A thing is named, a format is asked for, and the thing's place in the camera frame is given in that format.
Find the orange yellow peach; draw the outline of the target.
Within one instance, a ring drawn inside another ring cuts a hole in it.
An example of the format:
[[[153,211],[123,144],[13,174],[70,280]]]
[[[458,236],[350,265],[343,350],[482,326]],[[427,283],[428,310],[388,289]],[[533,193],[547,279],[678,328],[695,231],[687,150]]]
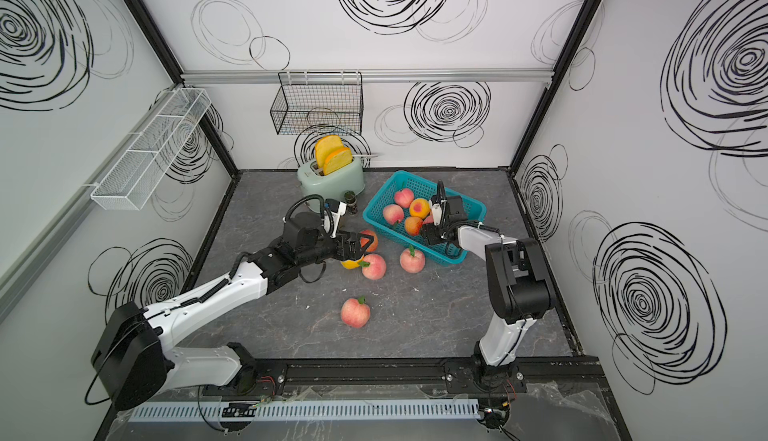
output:
[[[423,220],[418,216],[409,216],[404,221],[405,232],[412,237],[420,235],[422,226]]]

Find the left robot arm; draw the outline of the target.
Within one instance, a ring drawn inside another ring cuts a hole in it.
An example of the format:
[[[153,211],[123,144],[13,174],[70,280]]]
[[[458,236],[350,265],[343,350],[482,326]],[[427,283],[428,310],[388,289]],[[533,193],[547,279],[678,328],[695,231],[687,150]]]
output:
[[[238,343],[180,344],[205,324],[301,278],[306,266],[362,259],[373,237],[339,229],[339,218],[330,208],[288,213],[281,236],[238,254],[227,273],[166,301],[147,307],[130,301],[115,309],[91,357],[93,381],[103,386],[106,402],[123,411],[167,390],[232,386],[254,375],[252,357]]]

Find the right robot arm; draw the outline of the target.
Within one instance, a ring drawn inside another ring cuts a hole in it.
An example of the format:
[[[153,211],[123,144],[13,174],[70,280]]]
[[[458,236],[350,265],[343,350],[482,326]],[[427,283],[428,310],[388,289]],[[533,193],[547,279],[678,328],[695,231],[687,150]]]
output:
[[[513,364],[528,330],[555,304],[540,243],[507,237],[497,228],[471,220],[462,197],[448,195],[443,185],[430,203],[433,222],[422,229],[426,242],[453,245],[485,262],[494,315],[475,348],[477,369],[485,374]]]

